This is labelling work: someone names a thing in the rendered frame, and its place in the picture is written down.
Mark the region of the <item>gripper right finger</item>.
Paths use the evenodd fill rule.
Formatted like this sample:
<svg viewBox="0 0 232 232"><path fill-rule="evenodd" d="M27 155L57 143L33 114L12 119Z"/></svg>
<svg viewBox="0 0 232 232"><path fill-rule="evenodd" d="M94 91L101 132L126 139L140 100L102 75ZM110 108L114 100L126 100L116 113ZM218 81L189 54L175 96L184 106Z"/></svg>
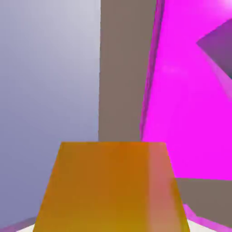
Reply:
<svg viewBox="0 0 232 232"><path fill-rule="evenodd" d="M232 228L197 216L186 204L183 204L190 232L232 232Z"/></svg>

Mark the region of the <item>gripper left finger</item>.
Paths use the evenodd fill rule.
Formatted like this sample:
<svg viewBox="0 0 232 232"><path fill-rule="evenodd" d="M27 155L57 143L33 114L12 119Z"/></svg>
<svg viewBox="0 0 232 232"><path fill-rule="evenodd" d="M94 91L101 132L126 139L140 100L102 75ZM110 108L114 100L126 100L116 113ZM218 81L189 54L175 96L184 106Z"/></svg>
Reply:
<svg viewBox="0 0 232 232"><path fill-rule="evenodd" d="M15 224L12 224L10 226L0 228L0 232L17 232L21 229L24 229L26 227L29 227L29 226L35 224L35 221L36 221L36 217L31 217L31 218L25 219L21 222L17 222Z"/></svg>

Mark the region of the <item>small orange cube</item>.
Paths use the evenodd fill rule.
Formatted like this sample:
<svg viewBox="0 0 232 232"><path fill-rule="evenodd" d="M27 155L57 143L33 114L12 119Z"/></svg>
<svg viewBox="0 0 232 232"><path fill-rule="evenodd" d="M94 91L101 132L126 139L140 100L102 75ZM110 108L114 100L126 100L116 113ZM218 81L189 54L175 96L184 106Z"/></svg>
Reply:
<svg viewBox="0 0 232 232"><path fill-rule="evenodd" d="M190 232L165 143L61 143L33 232Z"/></svg>

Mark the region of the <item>small purple cube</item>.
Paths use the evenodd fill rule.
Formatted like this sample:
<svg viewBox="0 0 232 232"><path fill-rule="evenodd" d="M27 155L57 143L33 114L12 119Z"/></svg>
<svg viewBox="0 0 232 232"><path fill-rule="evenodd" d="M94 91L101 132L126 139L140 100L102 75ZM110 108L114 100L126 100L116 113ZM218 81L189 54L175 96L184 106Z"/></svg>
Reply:
<svg viewBox="0 0 232 232"><path fill-rule="evenodd" d="M232 18L197 41L223 90L232 100Z"/></svg>

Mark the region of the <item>large magenta box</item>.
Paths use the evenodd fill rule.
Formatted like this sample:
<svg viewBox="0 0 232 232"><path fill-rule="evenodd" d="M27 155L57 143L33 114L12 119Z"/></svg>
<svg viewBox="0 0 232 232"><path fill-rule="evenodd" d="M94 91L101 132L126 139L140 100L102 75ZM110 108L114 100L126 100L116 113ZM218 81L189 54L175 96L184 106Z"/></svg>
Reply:
<svg viewBox="0 0 232 232"><path fill-rule="evenodd" d="M141 138L164 142L177 178L232 180L232 100L197 41L232 0L157 0Z"/></svg>

